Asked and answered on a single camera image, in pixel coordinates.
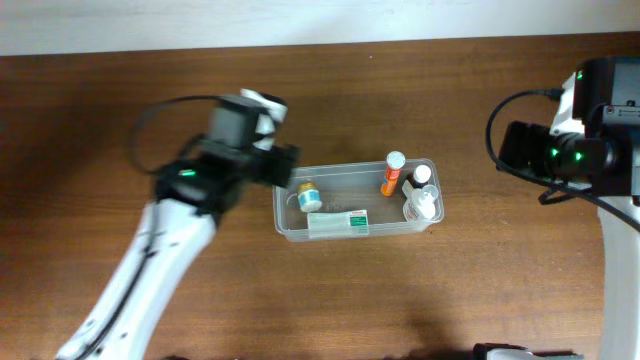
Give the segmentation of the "small jar with gold lid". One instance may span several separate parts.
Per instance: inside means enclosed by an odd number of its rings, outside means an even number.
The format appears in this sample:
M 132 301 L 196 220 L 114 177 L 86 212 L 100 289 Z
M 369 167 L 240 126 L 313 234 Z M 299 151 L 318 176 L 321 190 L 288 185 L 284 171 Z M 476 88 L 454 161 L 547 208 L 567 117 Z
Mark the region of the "small jar with gold lid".
M 316 212 L 322 207 L 320 192 L 313 182 L 300 184 L 297 197 L 300 210 L 304 213 Z

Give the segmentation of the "white Panadol box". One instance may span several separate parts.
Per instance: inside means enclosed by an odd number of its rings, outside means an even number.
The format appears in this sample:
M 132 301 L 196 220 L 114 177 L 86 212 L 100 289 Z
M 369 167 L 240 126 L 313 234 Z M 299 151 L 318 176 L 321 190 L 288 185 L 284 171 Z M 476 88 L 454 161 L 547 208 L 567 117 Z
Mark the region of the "white Panadol box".
M 368 236 L 368 213 L 366 210 L 309 213 L 307 229 L 312 240 Z

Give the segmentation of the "orange Redoxon tube white cap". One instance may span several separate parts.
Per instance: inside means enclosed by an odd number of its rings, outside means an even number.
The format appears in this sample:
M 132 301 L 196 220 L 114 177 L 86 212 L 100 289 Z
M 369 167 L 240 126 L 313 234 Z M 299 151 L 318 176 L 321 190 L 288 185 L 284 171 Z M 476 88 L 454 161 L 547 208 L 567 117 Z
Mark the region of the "orange Redoxon tube white cap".
M 393 195 L 405 163 L 406 158 L 399 151 L 392 151 L 387 155 L 384 180 L 380 188 L 383 196 L 390 197 Z

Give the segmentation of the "clear spray bottle white label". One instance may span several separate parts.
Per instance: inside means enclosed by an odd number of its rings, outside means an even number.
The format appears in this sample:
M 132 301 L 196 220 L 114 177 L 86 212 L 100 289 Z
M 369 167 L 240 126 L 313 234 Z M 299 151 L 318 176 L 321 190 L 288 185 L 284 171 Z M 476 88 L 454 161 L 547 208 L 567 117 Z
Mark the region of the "clear spray bottle white label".
M 433 220 L 437 215 L 436 201 L 440 191 L 435 185 L 427 184 L 421 188 L 414 188 L 409 181 L 402 186 L 406 201 L 403 205 L 403 215 L 406 221 Z

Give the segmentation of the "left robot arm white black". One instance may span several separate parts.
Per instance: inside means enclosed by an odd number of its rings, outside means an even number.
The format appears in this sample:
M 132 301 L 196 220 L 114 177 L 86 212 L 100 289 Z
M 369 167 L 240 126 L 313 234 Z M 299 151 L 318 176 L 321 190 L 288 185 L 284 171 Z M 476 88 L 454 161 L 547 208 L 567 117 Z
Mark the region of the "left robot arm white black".
M 214 239 L 221 219 L 251 183 L 287 187 L 299 157 L 278 147 L 287 103 L 243 89 L 214 95 L 207 132 L 189 139 L 167 164 L 145 167 L 137 137 L 174 98 L 147 109 L 127 138 L 128 159 L 153 181 L 136 233 L 96 305 L 58 350 L 59 359 L 141 359 L 182 277 Z

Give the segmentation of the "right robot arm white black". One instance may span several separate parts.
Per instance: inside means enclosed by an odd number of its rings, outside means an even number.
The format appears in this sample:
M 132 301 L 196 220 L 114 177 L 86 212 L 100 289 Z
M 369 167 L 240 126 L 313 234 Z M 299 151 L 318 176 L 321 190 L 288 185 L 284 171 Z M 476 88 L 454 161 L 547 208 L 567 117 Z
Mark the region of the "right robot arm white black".
M 599 358 L 639 356 L 639 127 L 609 122 L 615 107 L 599 103 L 580 116 L 581 131 L 514 122 L 501 149 L 485 134 L 498 170 L 598 209 L 604 243 L 604 327 Z

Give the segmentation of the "clear plastic container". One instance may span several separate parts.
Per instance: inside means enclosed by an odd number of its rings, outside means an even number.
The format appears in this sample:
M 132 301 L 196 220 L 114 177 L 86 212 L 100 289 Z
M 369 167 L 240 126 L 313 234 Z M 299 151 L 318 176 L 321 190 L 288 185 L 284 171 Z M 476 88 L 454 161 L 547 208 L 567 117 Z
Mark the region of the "clear plastic container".
M 300 210 L 297 191 L 302 183 L 313 182 L 322 200 L 320 210 L 313 213 L 342 213 L 366 210 L 369 235 L 380 237 L 420 233 L 444 218 L 444 204 L 436 201 L 433 220 L 408 222 L 403 215 L 406 201 L 400 187 L 385 197 L 380 188 L 386 170 L 384 161 L 300 167 L 293 171 L 288 188 L 273 189 L 273 212 L 276 230 L 291 242 L 318 241 L 309 238 L 307 213 Z

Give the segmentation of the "dark bottle with white cap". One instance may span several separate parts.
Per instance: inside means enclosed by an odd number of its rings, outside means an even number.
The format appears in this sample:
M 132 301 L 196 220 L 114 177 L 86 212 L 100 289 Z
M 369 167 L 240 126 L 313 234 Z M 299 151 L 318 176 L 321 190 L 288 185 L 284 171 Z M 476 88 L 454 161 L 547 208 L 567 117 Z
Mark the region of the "dark bottle with white cap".
M 405 184 L 411 189 L 423 188 L 431 178 L 432 170 L 427 165 L 419 165 L 405 179 Z

